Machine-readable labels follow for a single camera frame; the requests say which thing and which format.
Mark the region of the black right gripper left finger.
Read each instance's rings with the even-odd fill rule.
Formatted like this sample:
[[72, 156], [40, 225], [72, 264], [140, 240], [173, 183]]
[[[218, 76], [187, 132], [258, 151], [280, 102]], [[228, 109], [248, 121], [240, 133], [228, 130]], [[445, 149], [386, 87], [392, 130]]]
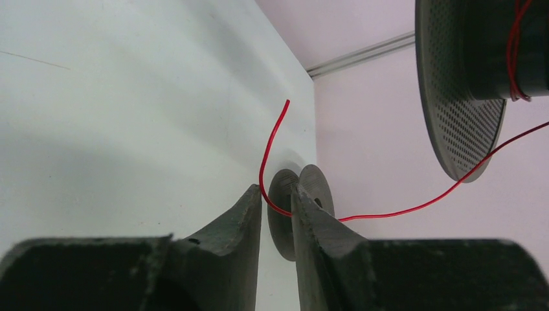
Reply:
[[194, 234], [33, 238], [1, 260], [2, 310], [254, 310], [262, 196]]

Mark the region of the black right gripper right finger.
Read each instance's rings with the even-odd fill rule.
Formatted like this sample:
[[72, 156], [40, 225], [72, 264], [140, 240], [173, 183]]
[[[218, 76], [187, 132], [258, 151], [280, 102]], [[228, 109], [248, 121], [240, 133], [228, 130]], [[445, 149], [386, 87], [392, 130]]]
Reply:
[[307, 205], [295, 251], [302, 310], [547, 310], [548, 282], [511, 240], [369, 240]]

